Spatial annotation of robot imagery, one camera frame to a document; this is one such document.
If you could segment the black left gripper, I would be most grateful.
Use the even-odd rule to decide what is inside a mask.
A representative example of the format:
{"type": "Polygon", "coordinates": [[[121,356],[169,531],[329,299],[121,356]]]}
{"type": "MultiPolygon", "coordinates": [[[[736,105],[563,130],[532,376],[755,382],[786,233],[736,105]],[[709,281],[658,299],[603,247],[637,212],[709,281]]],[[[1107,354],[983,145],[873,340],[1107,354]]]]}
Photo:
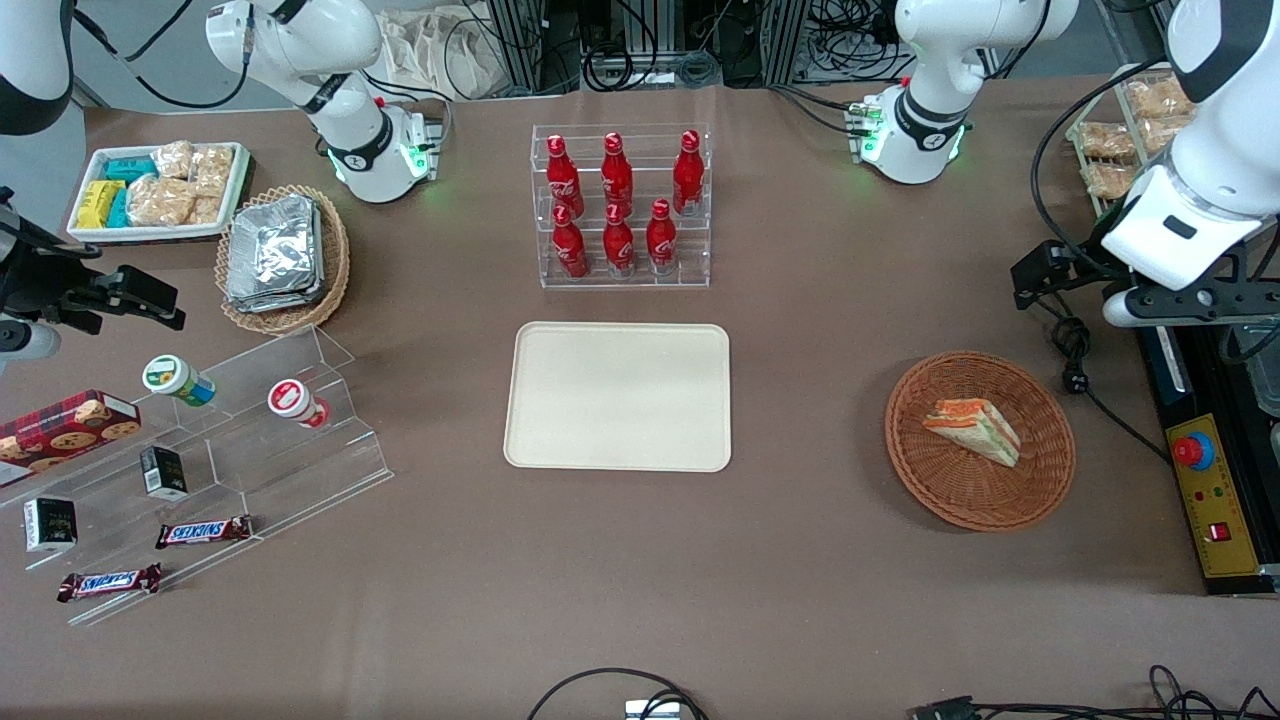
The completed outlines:
{"type": "MultiPolygon", "coordinates": [[[[1170,290],[1135,270],[1124,270],[1123,263],[1098,242],[1085,242],[1079,249],[1080,266],[1102,266],[1111,281],[1107,300],[1121,306],[1276,306],[1277,278],[1254,277],[1249,265],[1247,243],[1231,246],[1208,270],[1187,287],[1170,290]]],[[[1016,310],[1029,309],[1048,292],[1050,282],[1068,282],[1074,277],[1074,254],[1061,241],[1046,240],[1030,252],[1030,263],[1011,268],[1012,299],[1016,310]]]]}

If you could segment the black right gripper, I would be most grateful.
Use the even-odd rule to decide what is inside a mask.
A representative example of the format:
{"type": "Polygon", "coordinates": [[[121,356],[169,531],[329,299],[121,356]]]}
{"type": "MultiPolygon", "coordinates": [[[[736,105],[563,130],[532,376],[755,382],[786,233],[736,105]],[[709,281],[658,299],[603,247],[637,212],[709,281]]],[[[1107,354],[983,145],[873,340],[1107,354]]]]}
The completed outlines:
{"type": "Polygon", "coordinates": [[[116,269],[116,295],[105,274],[84,265],[102,256],[91,243],[64,243],[24,219],[1,192],[3,311],[29,322],[67,324],[86,334],[100,332],[102,314],[138,316],[172,331],[186,328],[178,290],[131,265],[116,269]]]}

